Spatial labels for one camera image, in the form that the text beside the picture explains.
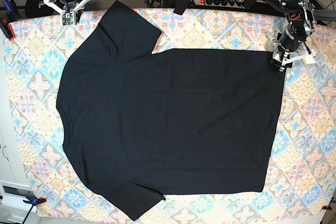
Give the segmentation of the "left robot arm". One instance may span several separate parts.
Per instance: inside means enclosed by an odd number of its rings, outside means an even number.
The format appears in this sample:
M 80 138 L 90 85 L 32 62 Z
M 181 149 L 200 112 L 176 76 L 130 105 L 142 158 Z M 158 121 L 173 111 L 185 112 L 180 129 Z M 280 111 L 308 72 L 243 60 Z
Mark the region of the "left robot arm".
M 305 65 L 314 64 L 317 54 L 306 44 L 317 23 L 309 0 L 268 0 L 267 3 L 272 7 L 276 6 L 276 10 L 281 10 L 287 20 L 283 32 L 271 41 L 274 46 L 269 59 L 271 69 L 283 72 L 298 60 Z

